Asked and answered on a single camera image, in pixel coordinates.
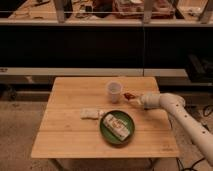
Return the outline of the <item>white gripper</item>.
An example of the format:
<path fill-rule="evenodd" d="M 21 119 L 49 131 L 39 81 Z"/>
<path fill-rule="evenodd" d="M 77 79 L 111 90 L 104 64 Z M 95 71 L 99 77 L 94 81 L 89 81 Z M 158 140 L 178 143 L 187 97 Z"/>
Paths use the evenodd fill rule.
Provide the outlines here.
<path fill-rule="evenodd" d="M 156 109 L 160 107 L 160 94 L 146 93 L 139 96 L 132 96 L 130 101 L 142 104 L 145 109 Z"/>

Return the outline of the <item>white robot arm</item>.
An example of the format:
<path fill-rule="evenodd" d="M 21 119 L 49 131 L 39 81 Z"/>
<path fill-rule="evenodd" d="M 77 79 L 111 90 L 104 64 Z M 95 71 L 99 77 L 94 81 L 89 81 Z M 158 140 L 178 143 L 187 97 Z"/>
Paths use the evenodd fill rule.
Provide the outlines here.
<path fill-rule="evenodd" d="M 213 167 L 213 134 L 186 111 L 183 97 L 171 93 L 146 93 L 133 96 L 131 101 L 146 109 L 162 108 L 172 115 Z"/>

